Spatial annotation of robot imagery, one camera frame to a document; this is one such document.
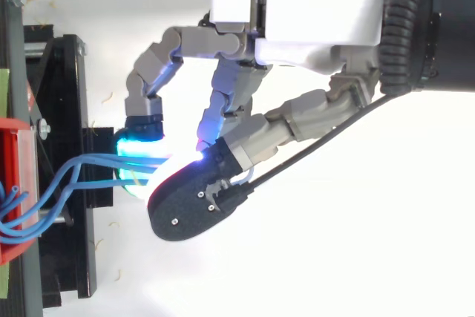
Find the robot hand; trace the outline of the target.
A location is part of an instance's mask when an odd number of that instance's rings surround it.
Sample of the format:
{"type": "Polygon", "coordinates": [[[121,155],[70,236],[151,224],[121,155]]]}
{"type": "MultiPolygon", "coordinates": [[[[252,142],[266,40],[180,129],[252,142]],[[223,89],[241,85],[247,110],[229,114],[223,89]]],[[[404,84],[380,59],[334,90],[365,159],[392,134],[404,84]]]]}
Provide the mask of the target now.
{"type": "Polygon", "coordinates": [[[212,93],[197,129],[197,155],[161,160],[148,184],[154,234],[185,241],[229,217],[266,176],[236,181],[287,143],[320,147],[379,105],[378,47],[387,0],[212,0],[195,26],[169,27],[127,78],[123,135],[163,139],[160,90],[187,58],[216,59],[212,93]],[[253,96],[276,65],[330,77],[265,114],[253,96]]]}

